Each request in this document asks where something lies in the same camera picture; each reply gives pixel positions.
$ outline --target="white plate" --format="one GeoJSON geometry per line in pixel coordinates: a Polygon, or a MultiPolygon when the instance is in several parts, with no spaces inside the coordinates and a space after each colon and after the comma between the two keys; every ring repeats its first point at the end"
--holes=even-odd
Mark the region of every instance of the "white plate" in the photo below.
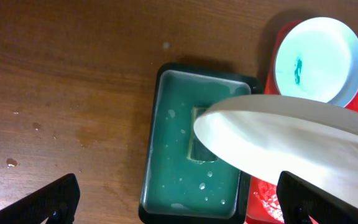
{"type": "Polygon", "coordinates": [[[275,60],[281,95],[345,107],[358,91],[358,38],[344,23],[309,19],[284,38],[275,60]]]}
{"type": "Polygon", "coordinates": [[[198,139],[271,184],[287,170],[358,207],[358,113],[288,96],[239,96],[194,124],[198,139]]]}

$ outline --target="brown wooden surface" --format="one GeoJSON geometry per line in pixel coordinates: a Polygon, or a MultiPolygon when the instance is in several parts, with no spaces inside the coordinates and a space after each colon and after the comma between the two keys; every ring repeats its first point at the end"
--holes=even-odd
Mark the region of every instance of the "brown wooden surface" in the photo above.
{"type": "Polygon", "coordinates": [[[159,66],[264,81],[279,28],[313,16],[358,35],[358,0],[0,1],[0,209],[72,172],[75,223],[139,223],[159,66]]]}

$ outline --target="green sponge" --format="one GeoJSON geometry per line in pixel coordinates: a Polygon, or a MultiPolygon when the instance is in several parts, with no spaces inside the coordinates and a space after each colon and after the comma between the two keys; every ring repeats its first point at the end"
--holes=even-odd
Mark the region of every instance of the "green sponge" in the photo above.
{"type": "MultiPolygon", "coordinates": [[[[193,107],[191,111],[191,127],[193,127],[194,122],[196,119],[202,115],[207,108],[205,107],[193,107]]],[[[187,154],[187,159],[191,161],[195,161],[197,163],[204,163],[204,162],[213,162],[218,159],[215,154],[213,154],[209,149],[207,149],[203,143],[198,140],[197,136],[194,134],[193,128],[191,129],[191,136],[189,142],[189,150],[187,154]]]]}

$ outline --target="red tray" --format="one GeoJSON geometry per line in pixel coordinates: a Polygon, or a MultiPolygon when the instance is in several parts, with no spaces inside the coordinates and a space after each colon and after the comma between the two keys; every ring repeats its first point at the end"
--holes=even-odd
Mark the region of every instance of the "red tray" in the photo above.
{"type": "MultiPolygon", "coordinates": [[[[272,62],[267,76],[265,94],[279,94],[273,77],[273,64],[277,50],[285,36],[301,22],[302,21],[289,22],[278,32],[273,50],[272,62]]],[[[358,112],[358,92],[346,108],[358,112]]],[[[247,209],[247,223],[283,223],[282,212],[277,200],[275,185],[269,184],[255,177],[251,179],[247,209]]]]}

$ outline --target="wooden table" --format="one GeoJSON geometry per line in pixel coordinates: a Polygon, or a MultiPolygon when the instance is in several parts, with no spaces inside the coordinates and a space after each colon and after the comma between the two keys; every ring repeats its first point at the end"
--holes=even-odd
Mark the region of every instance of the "wooden table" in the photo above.
{"type": "Polygon", "coordinates": [[[313,16],[358,35],[358,0],[0,1],[0,209],[72,172],[75,223],[140,223],[158,68],[264,82],[279,28],[313,16]]]}

